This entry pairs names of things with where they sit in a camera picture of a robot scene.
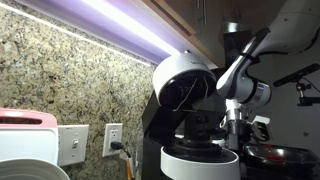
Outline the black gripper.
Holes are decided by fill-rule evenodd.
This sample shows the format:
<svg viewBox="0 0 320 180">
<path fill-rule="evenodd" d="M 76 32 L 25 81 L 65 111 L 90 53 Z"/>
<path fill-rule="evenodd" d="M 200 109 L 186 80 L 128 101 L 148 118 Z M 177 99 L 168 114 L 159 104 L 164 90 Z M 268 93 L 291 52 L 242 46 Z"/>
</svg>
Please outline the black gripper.
<svg viewBox="0 0 320 180">
<path fill-rule="evenodd" d="M 236 100 L 226 100 L 226 111 L 219 127 L 225 128 L 228 133 L 228 145 L 231 150 L 240 149 L 240 137 L 246 134 L 249 109 Z"/>
</svg>

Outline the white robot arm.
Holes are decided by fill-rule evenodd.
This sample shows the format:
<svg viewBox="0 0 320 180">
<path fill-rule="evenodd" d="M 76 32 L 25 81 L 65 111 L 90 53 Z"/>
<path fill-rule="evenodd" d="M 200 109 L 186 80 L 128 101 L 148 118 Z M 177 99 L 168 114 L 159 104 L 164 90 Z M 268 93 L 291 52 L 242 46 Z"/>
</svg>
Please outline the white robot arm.
<svg viewBox="0 0 320 180">
<path fill-rule="evenodd" d="M 240 135 L 252 109 L 271 99 L 271 88 L 247 74 L 248 67 L 265 54 L 298 54 L 315 41 L 320 26 L 319 0 L 286 0 L 270 25 L 260 29 L 219 78 L 216 89 L 226 99 L 228 148 L 240 149 Z"/>
</svg>

